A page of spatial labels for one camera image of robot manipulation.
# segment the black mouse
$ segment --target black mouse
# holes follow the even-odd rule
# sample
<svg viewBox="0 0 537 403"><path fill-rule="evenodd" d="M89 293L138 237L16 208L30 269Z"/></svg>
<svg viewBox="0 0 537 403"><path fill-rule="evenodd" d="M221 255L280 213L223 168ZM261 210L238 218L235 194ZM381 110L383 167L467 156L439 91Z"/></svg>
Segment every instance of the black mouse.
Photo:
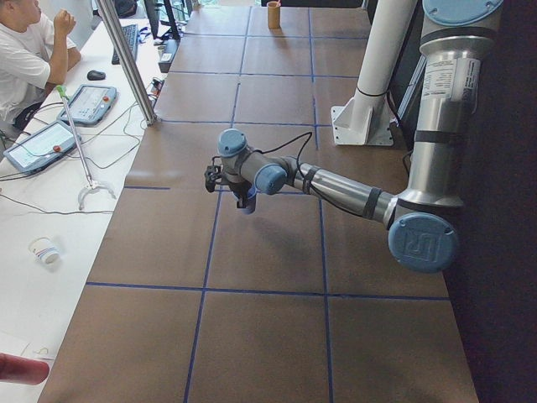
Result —
<svg viewBox="0 0 537 403"><path fill-rule="evenodd" d="M107 75L102 71L90 70L87 72L87 79L89 81L104 80L105 78L107 78Z"/></svg>

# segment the keyboard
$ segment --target keyboard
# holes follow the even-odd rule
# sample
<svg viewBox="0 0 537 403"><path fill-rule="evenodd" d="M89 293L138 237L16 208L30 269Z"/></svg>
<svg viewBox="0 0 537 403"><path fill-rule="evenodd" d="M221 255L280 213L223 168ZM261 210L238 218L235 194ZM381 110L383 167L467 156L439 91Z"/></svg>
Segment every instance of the keyboard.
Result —
<svg viewBox="0 0 537 403"><path fill-rule="evenodd" d="M137 24L130 24L121 28L123 30L123 35L125 35L125 39L127 40L128 48L131 50L134 60L136 60L138 54L138 26ZM115 49L114 54L112 55L112 64L119 64L119 55L117 55Z"/></svg>

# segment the logo on robot joint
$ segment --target logo on robot joint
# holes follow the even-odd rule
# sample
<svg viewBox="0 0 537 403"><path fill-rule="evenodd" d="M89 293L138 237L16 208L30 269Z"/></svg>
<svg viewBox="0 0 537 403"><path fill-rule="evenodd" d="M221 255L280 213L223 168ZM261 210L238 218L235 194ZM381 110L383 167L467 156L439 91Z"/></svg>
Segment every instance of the logo on robot joint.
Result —
<svg viewBox="0 0 537 403"><path fill-rule="evenodd" d="M433 262L438 254L439 242L437 234L409 230L404 240L404 256Z"/></svg>

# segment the red tube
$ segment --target red tube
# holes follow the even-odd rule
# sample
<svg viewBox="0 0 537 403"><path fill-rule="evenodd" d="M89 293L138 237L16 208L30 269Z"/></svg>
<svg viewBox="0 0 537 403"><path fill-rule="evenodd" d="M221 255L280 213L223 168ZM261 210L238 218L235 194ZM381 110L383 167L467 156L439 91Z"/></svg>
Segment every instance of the red tube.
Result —
<svg viewBox="0 0 537 403"><path fill-rule="evenodd" d="M43 361L0 353L0 382L37 385L47 379L49 371Z"/></svg>

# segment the white t-shirt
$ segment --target white t-shirt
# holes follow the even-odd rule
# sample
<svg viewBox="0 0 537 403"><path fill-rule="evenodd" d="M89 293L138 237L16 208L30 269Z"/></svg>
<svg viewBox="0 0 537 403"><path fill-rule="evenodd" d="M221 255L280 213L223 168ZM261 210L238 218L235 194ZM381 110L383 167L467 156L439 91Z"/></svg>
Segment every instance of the white t-shirt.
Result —
<svg viewBox="0 0 537 403"><path fill-rule="evenodd" d="M68 38L67 49L75 46ZM43 13L24 33L0 24L1 120L13 123L26 107L44 100L53 47L54 25Z"/></svg>

